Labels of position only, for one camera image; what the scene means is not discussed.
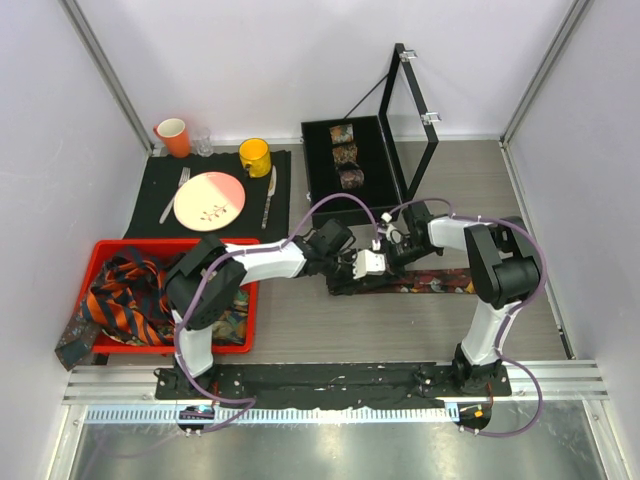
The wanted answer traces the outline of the dark red patterned tie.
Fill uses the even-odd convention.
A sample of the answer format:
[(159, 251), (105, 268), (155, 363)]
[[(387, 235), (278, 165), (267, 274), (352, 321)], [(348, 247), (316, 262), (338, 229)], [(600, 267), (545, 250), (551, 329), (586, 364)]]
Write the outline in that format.
[(368, 290), (373, 293), (471, 294), (476, 291), (469, 268), (413, 270), (390, 283)]

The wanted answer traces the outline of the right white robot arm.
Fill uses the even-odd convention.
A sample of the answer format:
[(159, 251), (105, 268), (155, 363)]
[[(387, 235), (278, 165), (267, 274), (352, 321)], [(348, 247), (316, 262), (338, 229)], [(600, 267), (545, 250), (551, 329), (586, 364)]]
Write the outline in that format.
[(436, 217), (411, 201), (381, 216), (380, 230), (395, 248), (392, 265), (455, 249), (467, 255), (478, 303), (456, 346), (449, 381), (462, 394), (482, 395), (501, 377), (504, 340), (518, 313), (544, 289), (546, 261), (522, 218), (491, 219), (449, 212)]

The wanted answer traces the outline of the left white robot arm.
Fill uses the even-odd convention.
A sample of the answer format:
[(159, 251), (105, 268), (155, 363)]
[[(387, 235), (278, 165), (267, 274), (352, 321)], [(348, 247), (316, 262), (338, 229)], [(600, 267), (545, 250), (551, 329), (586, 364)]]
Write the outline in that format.
[(214, 323), (241, 287), (276, 278), (335, 276), (354, 241), (352, 231), (337, 220), (270, 244), (225, 244), (215, 235), (202, 239), (170, 270), (164, 287), (175, 322), (179, 388), (193, 399), (211, 391)]

